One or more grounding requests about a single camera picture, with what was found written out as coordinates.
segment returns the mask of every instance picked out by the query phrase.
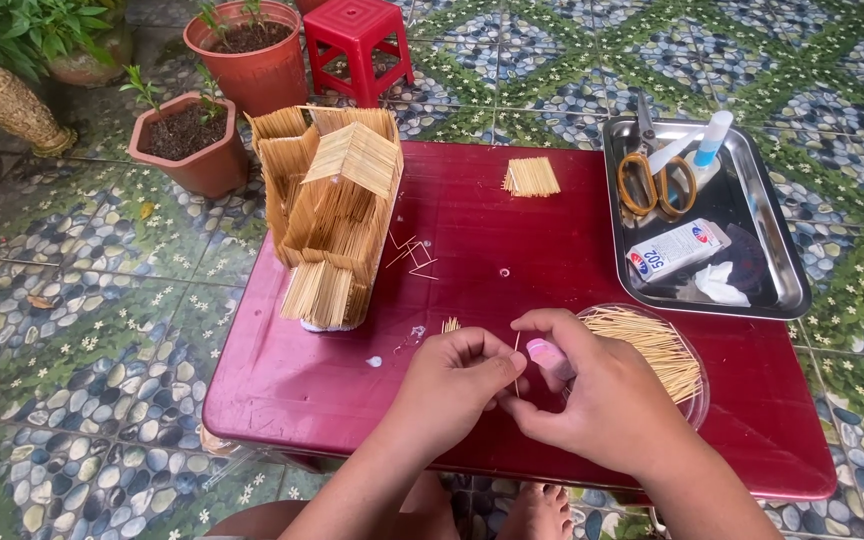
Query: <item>red plastic stool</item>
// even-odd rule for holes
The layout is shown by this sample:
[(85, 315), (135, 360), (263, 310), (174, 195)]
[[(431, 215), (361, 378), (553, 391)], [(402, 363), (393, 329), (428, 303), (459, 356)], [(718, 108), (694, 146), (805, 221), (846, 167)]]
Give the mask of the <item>red plastic stool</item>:
[[(330, 0), (307, 14), (304, 24), (316, 93), (326, 86), (355, 98), (358, 107), (376, 108), (379, 94), (400, 77), (404, 75), (410, 84), (416, 80), (402, 10), (395, 4), (383, 0)], [(395, 33), (398, 46), (385, 41), (391, 33)], [(320, 44), (326, 47), (321, 54)], [(373, 49), (399, 58), (378, 79), (372, 63)], [(348, 58), (351, 84), (323, 71), (325, 65), (342, 53)]]

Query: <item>pink eraser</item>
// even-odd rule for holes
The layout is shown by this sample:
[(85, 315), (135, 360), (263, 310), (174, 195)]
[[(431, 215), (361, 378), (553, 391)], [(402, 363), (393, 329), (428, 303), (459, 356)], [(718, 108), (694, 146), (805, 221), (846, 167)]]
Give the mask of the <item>pink eraser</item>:
[(525, 350), (529, 352), (532, 362), (545, 368), (545, 371), (551, 373), (556, 379), (562, 381), (575, 379), (575, 371), (572, 370), (566, 353), (562, 352), (555, 343), (545, 339), (533, 339), (525, 344)]

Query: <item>bowl of toothpicks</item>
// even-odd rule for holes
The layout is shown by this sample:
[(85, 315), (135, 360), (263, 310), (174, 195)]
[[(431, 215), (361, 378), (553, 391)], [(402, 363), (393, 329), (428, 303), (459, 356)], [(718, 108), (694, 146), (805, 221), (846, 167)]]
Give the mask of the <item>bowl of toothpicks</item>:
[(709, 413), (709, 378), (689, 340), (666, 319), (628, 303), (600, 303), (579, 319), (598, 336), (628, 341), (652, 366), (685, 420), (698, 430)]

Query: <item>hand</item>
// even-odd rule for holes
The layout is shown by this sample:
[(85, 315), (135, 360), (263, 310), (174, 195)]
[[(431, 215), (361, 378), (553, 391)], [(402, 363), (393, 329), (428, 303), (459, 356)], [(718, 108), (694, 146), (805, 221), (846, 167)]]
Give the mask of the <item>hand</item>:
[[(499, 403), (525, 436), (634, 477), (644, 475), (678, 443), (701, 442), (635, 347), (595, 335), (565, 309), (533, 309), (511, 322), (516, 331), (543, 331), (577, 374), (565, 411), (553, 414), (516, 396)], [(539, 367), (549, 390), (566, 383)]]
[[(480, 327), (433, 335), (412, 356), (382, 424), (394, 424), (396, 436), (409, 437), (428, 461), (435, 460), (473, 430), (482, 411), (497, 405), (496, 395), (527, 363), (524, 354)], [(527, 387), (524, 378), (518, 384)]]

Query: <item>soil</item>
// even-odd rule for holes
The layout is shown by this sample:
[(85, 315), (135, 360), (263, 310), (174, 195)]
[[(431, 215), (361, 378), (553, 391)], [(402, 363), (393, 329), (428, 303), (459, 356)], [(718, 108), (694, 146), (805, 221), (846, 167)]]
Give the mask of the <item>soil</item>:
[(221, 141), (226, 136), (229, 112), (223, 108), (203, 124), (200, 118), (207, 114), (206, 108), (196, 103), (178, 114), (150, 124), (150, 147), (145, 153), (180, 162), (210, 144)]
[(213, 53), (234, 55), (251, 53), (271, 47), (292, 35), (292, 28), (271, 20), (262, 23), (240, 24), (225, 33), (225, 40), (220, 40), (212, 47)]

